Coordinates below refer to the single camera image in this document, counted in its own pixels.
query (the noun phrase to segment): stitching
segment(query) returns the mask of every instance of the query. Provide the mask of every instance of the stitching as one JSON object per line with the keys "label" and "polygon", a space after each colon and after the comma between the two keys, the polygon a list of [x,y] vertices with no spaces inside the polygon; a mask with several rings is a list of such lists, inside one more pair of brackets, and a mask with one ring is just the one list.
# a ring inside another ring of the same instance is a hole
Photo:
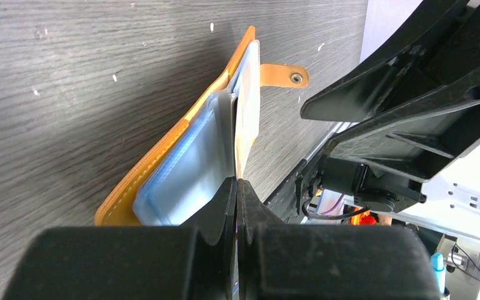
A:
{"label": "stitching", "polygon": [[[128,193],[131,191],[131,189],[137,184],[137,181],[139,181],[151,168],[152,166],[163,156],[163,154],[168,151],[168,149],[170,149],[170,147],[172,147],[172,145],[174,144],[174,142],[176,142],[179,137],[181,136],[182,133],[185,132],[185,129],[187,129],[187,127],[189,127],[189,124],[186,124],[185,126],[183,126],[182,130],[174,137],[174,139],[170,142],[170,144],[168,144],[165,148],[165,150],[163,150],[163,152],[161,154],[159,154],[155,159],[154,161],[152,161],[151,164],[148,164],[148,166],[146,167],[145,170],[143,170],[141,172],[141,175],[139,175],[139,177],[137,179],[134,179],[133,182],[126,187],[126,192],[122,195],[122,197],[120,197],[116,204],[112,207],[109,208],[109,210],[107,211],[107,216],[104,218],[104,224],[105,225],[109,225],[108,224],[108,219],[110,219],[110,216],[111,214],[113,213],[113,210],[115,208],[117,208],[117,206],[122,202],[122,200],[126,197],[126,195],[128,195]],[[167,134],[165,136],[165,138],[167,139],[169,136],[171,136],[172,134]]]}

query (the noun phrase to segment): leather wallet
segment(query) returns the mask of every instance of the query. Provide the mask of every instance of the leather wallet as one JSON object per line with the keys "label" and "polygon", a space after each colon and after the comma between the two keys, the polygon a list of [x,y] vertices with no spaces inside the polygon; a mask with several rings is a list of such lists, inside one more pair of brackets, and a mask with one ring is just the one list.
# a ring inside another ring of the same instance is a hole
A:
{"label": "leather wallet", "polygon": [[[133,211],[133,205],[138,189],[149,178],[149,176],[155,172],[163,159],[169,155],[171,149],[176,145],[179,139],[184,136],[186,132],[190,133],[188,129],[194,125],[196,127],[198,126],[198,123],[196,122],[198,120],[197,117],[205,115],[205,110],[203,108],[209,109],[208,100],[212,98],[211,95],[227,89],[229,83],[235,74],[237,74],[236,71],[242,62],[249,45],[253,41],[255,41],[255,28],[251,26],[246,31],[223,73],[205,90],[190,110],[161,138],[161,140],[159,140],[154,147],[152,147],[152,149],[150,149],[150,151],[148,151],[148,153],[144,155],[144,157],[126,174],[113,191],[111,191],[96,212],[95,225],[141,225],[141,222]],[[259,77],[259,86],[305,88],[309,82],[308,72],[303,67],[278,64],[259,64],[259,76],[255,77]],[[248,134],[247,140],[251,144],[254,141],[251,139],[253,134],[258,134],[258,125],[256,126],[256,130],[251,130],[251,135]]]}

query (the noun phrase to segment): orange leather wallet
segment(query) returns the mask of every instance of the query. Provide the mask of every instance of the orange leather wallet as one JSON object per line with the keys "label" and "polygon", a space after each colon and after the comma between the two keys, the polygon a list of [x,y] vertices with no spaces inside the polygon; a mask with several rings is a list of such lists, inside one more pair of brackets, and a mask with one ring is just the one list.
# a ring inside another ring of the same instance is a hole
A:
{"label": "orange leather wallet", "polygon": [[[206,89],[190,110],[172,127],[161,140],[126,174],[111,191],[97,210],[94,221],[97,226],[138,226],[141,225],[133,213],[133,202],[137,190],[154,172],[172,146],[183,135],[197,116],[209,95],[227,87],[231,76],[238,68],[249,44],[255,40],[255,28],[250,27],[236,48],[223,73]],[[279,64],[260,65],[260,85],[282,88],[305,88],[308,72],[299,66]]]}

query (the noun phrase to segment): screw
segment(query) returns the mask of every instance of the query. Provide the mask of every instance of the screw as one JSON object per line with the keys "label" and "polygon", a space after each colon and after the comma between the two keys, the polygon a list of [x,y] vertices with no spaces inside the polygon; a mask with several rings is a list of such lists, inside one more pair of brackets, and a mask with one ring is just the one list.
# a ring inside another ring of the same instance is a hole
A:
{"label": "screw", "polygon": [[299,73],[294,73],[291,75],[291,82],[299,84],[303,81],[303,77]]}

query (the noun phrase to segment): dark wood surface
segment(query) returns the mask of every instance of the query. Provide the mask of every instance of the dark wood surface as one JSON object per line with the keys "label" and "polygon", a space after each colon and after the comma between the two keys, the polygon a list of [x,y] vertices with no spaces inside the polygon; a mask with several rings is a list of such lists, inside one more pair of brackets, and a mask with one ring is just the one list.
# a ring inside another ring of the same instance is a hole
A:
{"label": "dark wood surface", "polygon": [[298,64],[311,75],[304,91],[262,89],[246,178],[267,197],[329,129],[300,120],[299,108],[358,63],[367,6],[133,1],[0,0],[0,294],[40,230],[93,224],[110,190],[220,74],[249,25],[263,63]]}

